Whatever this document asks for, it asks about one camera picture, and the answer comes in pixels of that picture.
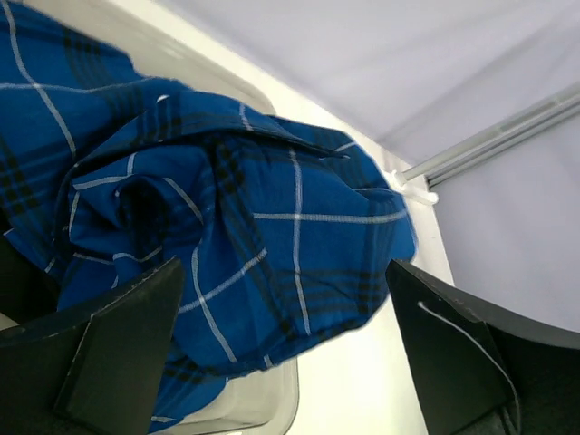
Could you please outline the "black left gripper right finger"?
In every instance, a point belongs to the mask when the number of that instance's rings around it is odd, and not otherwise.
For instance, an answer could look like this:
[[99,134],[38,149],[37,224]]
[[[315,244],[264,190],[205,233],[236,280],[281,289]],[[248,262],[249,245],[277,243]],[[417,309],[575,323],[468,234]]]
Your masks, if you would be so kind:
[[428,433],[578,433],[578,333],[410,263],[391,262],[387,283]]

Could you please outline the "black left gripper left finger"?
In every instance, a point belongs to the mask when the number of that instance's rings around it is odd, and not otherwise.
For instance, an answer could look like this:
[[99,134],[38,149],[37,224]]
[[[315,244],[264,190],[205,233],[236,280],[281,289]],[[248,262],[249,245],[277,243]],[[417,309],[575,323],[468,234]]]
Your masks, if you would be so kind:
[[1,332],[4,434],[145,434],[184,287],[177,258]]

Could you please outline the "blue plaid shirt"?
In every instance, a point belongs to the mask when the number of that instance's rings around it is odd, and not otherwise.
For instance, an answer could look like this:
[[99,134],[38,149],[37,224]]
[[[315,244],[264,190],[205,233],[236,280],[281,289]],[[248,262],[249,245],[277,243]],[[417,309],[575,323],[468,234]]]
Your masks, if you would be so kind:
[[6,239],[65,309],[177,258],[183,296],[150,432],[365,325],[416,235],[349,136],[138,74],[122,51],[1,4]]

